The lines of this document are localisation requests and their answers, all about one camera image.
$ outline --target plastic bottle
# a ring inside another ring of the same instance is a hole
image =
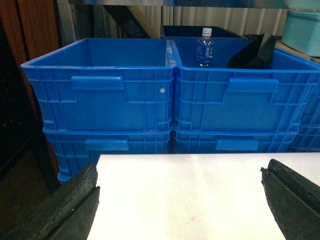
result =
[[[199,67],[207,68],[211,66],[213,59],[214,41],[211,38],[212,28],[202,29],[202,38],[196,44],[195,60]]]

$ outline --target white table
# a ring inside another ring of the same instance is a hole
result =
[[[102,155],[88,240],[285,240],[261,183],[272,158],[320,185],[320,153]]]

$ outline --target blue plastic crate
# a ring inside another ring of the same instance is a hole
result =
[[[281,41],[303,54],[320,57],[320,11],[288,11]]]
[[[177,154],[284,153],[296,133],[262,132],[190,132],[176,130],[174,149]]]
[[[320,87],[312,93],[301,116],[301,123],[304,125],[320,127]]]
[[[58,179],[66,182],[101,154],[166,154],[170,132],[55,131],[43,129],[59,163]]]
[[[194,38],[172,39],[174,118],[192,132],[296,133],[320,66],[275,50],[265,69],[226,68],[250,41],[216,39],[211,68],[196,67]]]
[[[175,60],[169,40],[87,38],[21,67],[46,129],[170,128]]]
[[[301,125],[288,152],[320,152],[320,125]]]
[[[172,38],[201,38],[203,28],[211,28],[211,37],[215,38],[236,38],[245,39],[229,30],[217,26],[171,26],[164,25],[160,28],[160,35],[162,39]]]

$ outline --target bottle cap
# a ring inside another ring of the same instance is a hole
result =
[[[212,28],[210,27],[204,27],[202,29],[202,36],[211,37],[211,33],[212,33]]]

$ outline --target crate handle slot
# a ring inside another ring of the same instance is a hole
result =
[[[238,93],[276,93],[277,79],[261,78],[230,78],[227,91]]]
[[[215,150],[256,151],[257,149],[256,139],[218,139],[215,144]]]
[[[86,139],[85,148],[95,151],[128,151],[129,143],[128,140],[124,139]]]
[[[72,76],[71,85],[74,90],[124,90],[124,81],[121,76]]]

